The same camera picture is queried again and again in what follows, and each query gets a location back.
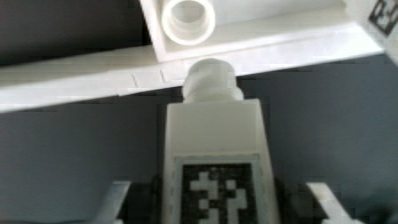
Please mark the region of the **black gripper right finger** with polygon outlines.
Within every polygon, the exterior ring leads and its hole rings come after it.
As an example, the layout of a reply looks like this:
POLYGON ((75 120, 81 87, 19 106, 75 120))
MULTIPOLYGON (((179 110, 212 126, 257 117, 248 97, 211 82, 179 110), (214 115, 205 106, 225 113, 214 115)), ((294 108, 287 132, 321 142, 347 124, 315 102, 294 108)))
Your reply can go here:
POLYGON ((324 180, 289 184, 276 179, 282 224, 365 224, 349 213, 338 193, 324 180))

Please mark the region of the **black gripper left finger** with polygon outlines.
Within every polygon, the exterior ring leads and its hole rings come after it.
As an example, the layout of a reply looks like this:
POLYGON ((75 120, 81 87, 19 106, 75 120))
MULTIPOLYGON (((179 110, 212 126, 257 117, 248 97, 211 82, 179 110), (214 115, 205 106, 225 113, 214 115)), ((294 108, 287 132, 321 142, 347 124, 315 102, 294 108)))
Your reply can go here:
POLYGON ((116 181, 95 217, 83 224, 161 224, 159 183, 116 181))

